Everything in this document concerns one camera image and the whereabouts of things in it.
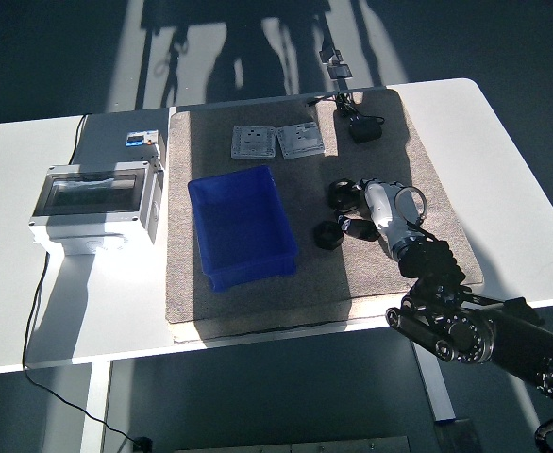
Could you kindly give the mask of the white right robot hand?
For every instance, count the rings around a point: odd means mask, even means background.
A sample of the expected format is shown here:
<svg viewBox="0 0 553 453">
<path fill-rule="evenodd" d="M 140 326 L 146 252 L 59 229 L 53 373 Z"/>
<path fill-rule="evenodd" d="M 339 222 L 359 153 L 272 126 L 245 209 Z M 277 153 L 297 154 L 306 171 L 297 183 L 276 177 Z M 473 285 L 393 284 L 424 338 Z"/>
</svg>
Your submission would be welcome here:
<svg viewBox="0 0 553 453">
<path fill-rule="evenodd" d="M 427 199 L 413 186 L 376 178 L 341 179 L 329 187 L 328 204 L 344 233 L 369 242 L 383 240 L 395 260 L 423 237 Z"/>
</svg>

